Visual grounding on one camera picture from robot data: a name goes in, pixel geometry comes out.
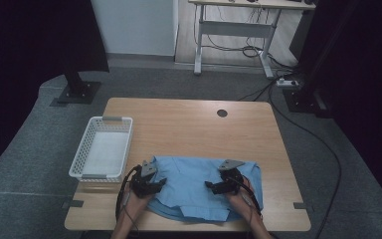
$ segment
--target wooden table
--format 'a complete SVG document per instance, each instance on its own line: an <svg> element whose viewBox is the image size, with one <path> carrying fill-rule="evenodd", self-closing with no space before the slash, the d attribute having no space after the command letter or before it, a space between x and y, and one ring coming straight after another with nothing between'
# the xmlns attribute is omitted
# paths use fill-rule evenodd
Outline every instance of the wooden table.
<svg viewBox="0 0 382 239"><path fill-rule="evenodd" d="M265 38L266 43L262 51L259 51L259 57L267 78L274 77L272 69L268 61L269 48L275 35L276 27L278 26L279 17L282 9L291 10L314 10L315 5L307 5L302 2L294 2L287 0L258 0L257 2L249 2L247 0L188 0L200 6L200 19L197 36L197 47L195 51L194 74L201 74L201 54L202 54L202 36L220 35L220 36L236 36L249 38ZM232 22L217 22L204 20L204 11L206 6L226 6L226 7L250 7L264 9L278 9L272 24L252 24L252 23L232 23Z"/></svg>
<svg viewBox="0 0 382 239"><path fill-rule="evenodd" d="M226 117L219 117L224 110ZM307 231L310 222L287 151L267 103L157 99L110 99L105 116L132 117L133 136L126 172L153 155L182 155L256 161L262 169L264 221L271 231ZM79 182L65 226L112 230L120 183ZM140 231L244 231L243 221L208 224L169 220L145 211Z"/></svg>

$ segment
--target white wall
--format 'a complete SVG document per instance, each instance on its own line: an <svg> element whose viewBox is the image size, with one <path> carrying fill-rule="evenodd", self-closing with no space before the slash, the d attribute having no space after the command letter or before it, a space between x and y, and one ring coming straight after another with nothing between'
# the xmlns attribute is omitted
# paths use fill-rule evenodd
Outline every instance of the white wall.
<svg viewBox="0 0 382 239"><path fill-rule="evenodd" d="M178 0L92 0L107 53L174 56Z"/></svg>

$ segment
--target gray floor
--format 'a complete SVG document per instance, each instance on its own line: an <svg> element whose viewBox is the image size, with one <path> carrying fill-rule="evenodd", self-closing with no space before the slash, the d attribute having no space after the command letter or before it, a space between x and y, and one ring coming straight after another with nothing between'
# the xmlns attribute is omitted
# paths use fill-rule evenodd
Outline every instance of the gray floor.
<svg viewBox="0 0 382 239"><path fill-rule="evenodd" d="M68 175L90 117L101 116L113 97L235 101L269 83L258 69L192 66L154 59L111 59L110 73L81 73L102 82L91 105L50 107L66 81L44 83L29 117L0 157L0 238L80 238L65 229L77 180ZM264 94L260 101L265 101ZM337 154L340 187L320 238L382 238L382 188L333 119L287 111L282 92L273 102L287 117L322 138ZM286 150L311 220L308 232L277 232L280 238L314 238L337 180L333 154L318 139L276 112Z"/></svg>

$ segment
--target white plastic basket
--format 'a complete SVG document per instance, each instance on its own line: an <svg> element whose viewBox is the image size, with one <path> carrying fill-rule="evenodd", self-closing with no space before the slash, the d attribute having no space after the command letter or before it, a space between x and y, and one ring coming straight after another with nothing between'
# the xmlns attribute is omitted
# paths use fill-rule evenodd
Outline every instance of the white plastic basket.
<svg viewBox="0 0 382 239"><path fill-rule="evenodd" d="M91 118L71 165L70 176L79 181L119 182L131 139L132 118Z"/></svg>

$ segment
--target cloth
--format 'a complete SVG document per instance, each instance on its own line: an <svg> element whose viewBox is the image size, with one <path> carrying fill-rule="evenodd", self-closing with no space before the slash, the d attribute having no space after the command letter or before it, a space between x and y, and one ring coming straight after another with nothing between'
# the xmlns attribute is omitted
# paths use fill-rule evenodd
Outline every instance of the cloth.
<svg viewBox="0 0 382 239"><path fill-rule="evenodd" d="M167 178L166 184L149 202L150 210L163 217L186 222L233 221L241 216L233 210L222 194L213 194L205 181L221 182L219 165L225 159L184 156L154 156L157 166L152 181ZM246 161L238 167L247 176L263 208L261 170L255 162Z"/></svg>

